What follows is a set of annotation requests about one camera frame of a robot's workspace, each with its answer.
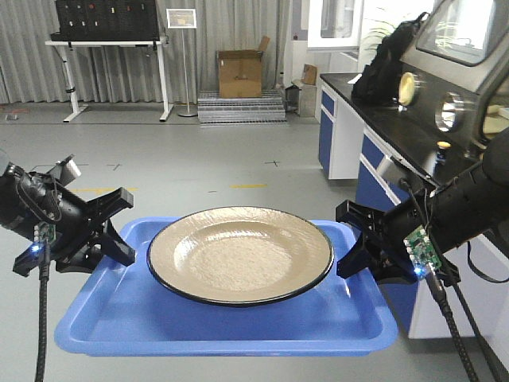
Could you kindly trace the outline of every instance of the metal step platform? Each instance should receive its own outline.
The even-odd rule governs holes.
[[[218,92],[200,92],[198,119],[202,127],[287,122],[278,91],[262,92],[259,98],[220,98]]]

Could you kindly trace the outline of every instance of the circuit board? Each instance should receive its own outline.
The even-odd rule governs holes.
[[[404,240],[414,272],[419,279],[425,278],[430,268],[437,270],[442,263],[422,225],[415,228]]]
[[[53,224],[40,222],[33,229],[34,243],[53,243],[56,240],[56,228]]]

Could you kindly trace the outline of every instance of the black bag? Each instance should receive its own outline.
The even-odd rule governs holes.
[[[389,36],[385,36],[376,49],[371,64],[366,65],[362,76],[353,85],[352,98],[365,103],[382,105],[398,97],[402,75],[401,56],[410,45],[428,13],[423,12],[412,21],[404,21]]]

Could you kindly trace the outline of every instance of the floor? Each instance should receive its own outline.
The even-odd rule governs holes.
[[[306,219],[334,219],[354,198],[355,181],[327,181],[317,161],[318,124],[289,115],[288,125],[200,128],[196,118],[159,123],[160,104],[99,104],[70,123],[66,103],[0,107],[0,147],[25,170],[45,172],[70,153],[82,176],[68,189],[85,200],[126,187],[134,208],[113,222],[182,216],[226,205],[257,205]],[[27,241],[0,231],[0,380],[33,378],[37,356],[38,280],[12,269]],[[87,279],[53,272],[49,333]],[[474,341],[467,340],[481,380],[492,380]],[[463,381],[451,341],[416,341],[400,333],[388,349],[365,357],[87,357],[49,338],[48,381]]]

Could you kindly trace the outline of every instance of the blue plastic tray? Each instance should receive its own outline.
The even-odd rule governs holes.
[[[137,250],[124,267],[104,258],[55,331],[64,350],[91,356],[361,356],[391,345],[397,326],[371,273],[348,280],[332,270],[294,298],[252,307],[181,297],[150,274],[150,241],[174,217],[148,217],[120,235]],[[353,245],[350,228],[312,220],[336,259]]]

